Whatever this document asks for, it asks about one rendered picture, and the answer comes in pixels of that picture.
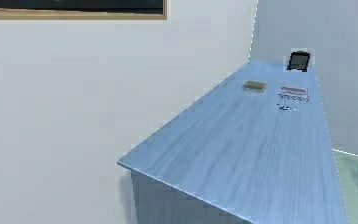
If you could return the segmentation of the blue wooden table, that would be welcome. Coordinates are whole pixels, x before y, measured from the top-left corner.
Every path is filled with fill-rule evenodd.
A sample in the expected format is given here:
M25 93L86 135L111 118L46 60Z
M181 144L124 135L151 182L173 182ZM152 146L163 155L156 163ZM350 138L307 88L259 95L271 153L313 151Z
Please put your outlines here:
M251 61L118 163L138 224L349 224L314 67Z

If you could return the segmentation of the black framed tablet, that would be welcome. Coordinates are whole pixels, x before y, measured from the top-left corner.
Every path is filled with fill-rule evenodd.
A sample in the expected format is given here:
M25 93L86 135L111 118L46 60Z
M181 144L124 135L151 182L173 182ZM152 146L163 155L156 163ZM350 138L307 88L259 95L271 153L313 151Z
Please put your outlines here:
M288 70L300 70L306 72L310 60L310 53L305 51L294 51L290 55L287 65Z

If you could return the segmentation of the wood framed dark picture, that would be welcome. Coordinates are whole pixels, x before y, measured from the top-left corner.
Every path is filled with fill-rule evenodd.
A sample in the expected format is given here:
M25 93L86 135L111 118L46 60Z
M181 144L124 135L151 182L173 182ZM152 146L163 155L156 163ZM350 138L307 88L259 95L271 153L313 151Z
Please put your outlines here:
M0 20L166 20L168 0L0 0Z

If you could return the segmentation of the red and white paper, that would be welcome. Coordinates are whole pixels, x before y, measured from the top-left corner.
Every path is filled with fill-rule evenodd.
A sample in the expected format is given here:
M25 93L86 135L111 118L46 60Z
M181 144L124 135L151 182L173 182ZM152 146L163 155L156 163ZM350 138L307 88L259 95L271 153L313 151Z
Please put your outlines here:
M307 88L281 87L278 96L281 99L298 100L305 103L309 101Z

